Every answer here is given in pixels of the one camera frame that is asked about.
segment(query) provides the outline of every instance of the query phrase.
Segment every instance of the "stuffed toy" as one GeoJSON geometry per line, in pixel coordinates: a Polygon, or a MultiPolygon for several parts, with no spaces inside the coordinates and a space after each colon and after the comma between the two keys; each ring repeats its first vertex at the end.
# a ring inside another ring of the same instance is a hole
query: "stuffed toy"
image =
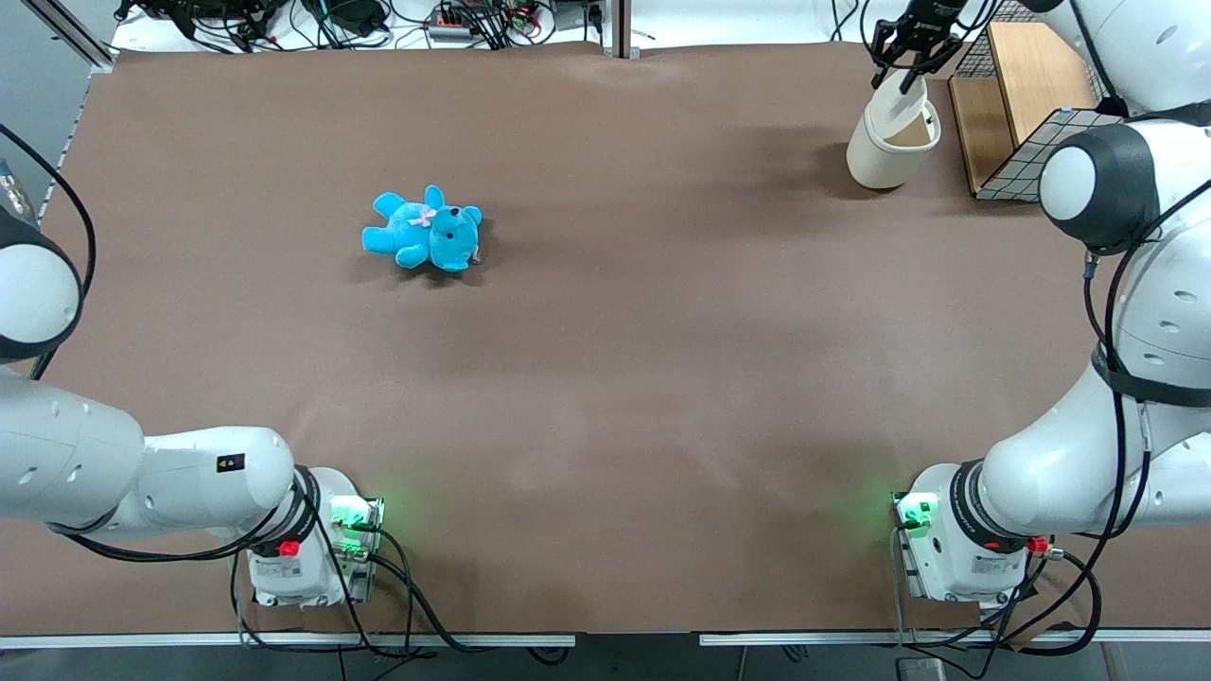
{"type": "Polygon", "coordinates": [[[447,206],[436,185],[425,189],[424,204],[388,191],[374,200],[374,210],[386,218],[386,227],[362,230],[362,248],[371,253],[392,256],[406,269],[431,262],[448,273],[478,262],[483,213],[475,206],[447,206]]]}

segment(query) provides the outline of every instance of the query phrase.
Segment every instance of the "paper cup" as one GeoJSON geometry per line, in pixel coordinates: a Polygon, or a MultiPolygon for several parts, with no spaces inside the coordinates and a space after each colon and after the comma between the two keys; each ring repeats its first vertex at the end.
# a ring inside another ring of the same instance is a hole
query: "paper cup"
{"type": "Polygon", "coordinates": [[[908,182],[942,137],[925,79],[916,79],[901,95],[906,75],[897,71],[879,86],[849,139],[845,161],[862,187],[891,189],[908,182]]]}

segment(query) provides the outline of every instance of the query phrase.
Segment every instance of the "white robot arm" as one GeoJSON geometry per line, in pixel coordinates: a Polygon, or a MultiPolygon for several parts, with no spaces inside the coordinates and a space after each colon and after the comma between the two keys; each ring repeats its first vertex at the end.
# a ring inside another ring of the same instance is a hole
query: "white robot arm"
{"type": "MultiPolygon", "coordinates": [[[[82,297],[58,246],[0,211],[0,365],[53,351],[82,297]]],[[[366,600],[378,534],[335,521],[375,527],[381,503],[356,494],[335,470],[295,467],[268,428],[144,437],[121,410],[0,366],[0,516],[44,522],[103,555],[128,556],[110,540],[210,528],[248,549],[263,605],[343,603],[346,588],[366,600]],[[332,527],[344,574],[317,520],[332,527]]]]}
{"type": "Polygon", "coordinates": [[[1022,582],[1032,537],[1101,534],[1112,514],[1129,520],[1137,496],[1132,525],[1211,519],[1211,194],[1201,194],[1211,181],[1211,7],[1023,5],[1138,116],[1066,139],[1040,178],[1048,217],[1086,244],[1095,265],[1126,252],[1131,273],[1107,330],[1113,357],[1098,344],[1035,423],[983,459],[926,469],[896,504],[912,527],[914,594],[985,608],[1022,582]]]}

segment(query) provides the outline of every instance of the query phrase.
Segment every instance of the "power strip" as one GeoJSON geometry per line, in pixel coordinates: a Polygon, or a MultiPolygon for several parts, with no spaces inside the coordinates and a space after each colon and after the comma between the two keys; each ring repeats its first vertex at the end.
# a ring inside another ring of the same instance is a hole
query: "power strip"
{"type": "MultiPolygon", "coordinates": [[[[453,4],[461,5],[458,0],[453,4]]],[[[443,17],[441,11],[441,4],[434,7],[434,11],[429,15],[429,38],[434,42],[471,42],[475,36],[471,35],[471,27],[463,23],[458,17],[443,17]]]]}

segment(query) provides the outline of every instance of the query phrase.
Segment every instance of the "brown table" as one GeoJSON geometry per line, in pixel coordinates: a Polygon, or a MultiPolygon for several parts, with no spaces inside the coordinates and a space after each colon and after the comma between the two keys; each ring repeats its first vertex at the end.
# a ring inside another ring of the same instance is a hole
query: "brown table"
{"type": "MultiPolygon", "coordinates": [[[[868,79],[853,45],[124,55],[64,166],[101,246],[47,379],[346,471],[452,630],[889,629],[889,494],[1050,407],[1092,336],[1080,245],[968,196],[945,87],[917,178],[849,179],[868,79]],[[488,218],[461,279],[360,248],[374,196],[430,182],[488,218]]],[[[1209,561],[1204,528],[1130,533],[1103,623],[1211,625],[1178,567],[1209,561]]],[[[4,521],[0,574],[4,635],[233,629],[222,562],[4,521]]]]}

